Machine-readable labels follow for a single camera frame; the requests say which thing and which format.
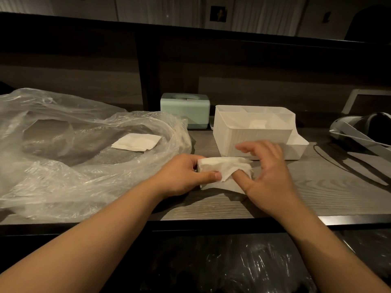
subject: wooden desk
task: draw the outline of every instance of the wooden desk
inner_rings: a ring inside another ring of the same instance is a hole
[[[219,156],[212,131],[190,131],[194,153]],[[377,156],[345,153],[330,143],[326,129],[299,133],[310,145],[298,161],[287,161],[304,201],[319,216],[391,214],[391,166]],[[259,171],[259,162],[254,162]],[[207,220],[263,217],[242,194],[221,189],[193,190],[162,202],[149,220]],[[0,224],[50,223],[9,214]]]

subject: paper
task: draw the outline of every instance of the paper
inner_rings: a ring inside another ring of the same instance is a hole
[[[128,133],[111,145],[112,148],[130,151],[151,150],[161,139],[161,136],[147,133]]]
[[[231,175],[238,169],[241,169],[248,177],[252,178],[253,170],[251,163],[252,161],[243,157],[211,157],[199,159],[197,164],[197,171],[199,173],[217,171],[222,176],[221,181],[201,185],[201,189],[220,188],[244,194],[243,190],[232,179]]]

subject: mint green tissue box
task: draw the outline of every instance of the mint green tissue box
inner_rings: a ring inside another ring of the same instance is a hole
[[[205,94],[163,93],[160,110],[187,118],[189,129],[208,127],[210,102]]]

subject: cable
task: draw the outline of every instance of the cable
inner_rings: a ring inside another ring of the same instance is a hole
[[[354,137],[354,136],[345,135],[344,133],[335,132],[335,131],[333,131],[333,130],[329,130],[329,132],[330,132],[330,133],[333,133],[333,134],[335,134],[335,135],[343,136],[343,137],[349,137],[349,138],[352,138],[352,139],[357,139],[357,140],[362,140],[362,141],[366,141],[366,142],[371,142],[371,143],[374,143],[374,144],[377,144],[377,145],[382,145],[382,146],[385,146],[385,147],[391,147],[391,145],[387,145],[387,144],[375,142],[375,141],[373,141],[373,140],[366,140],[366,139],[362,139],[362,138],[359,138],[359,137]]]

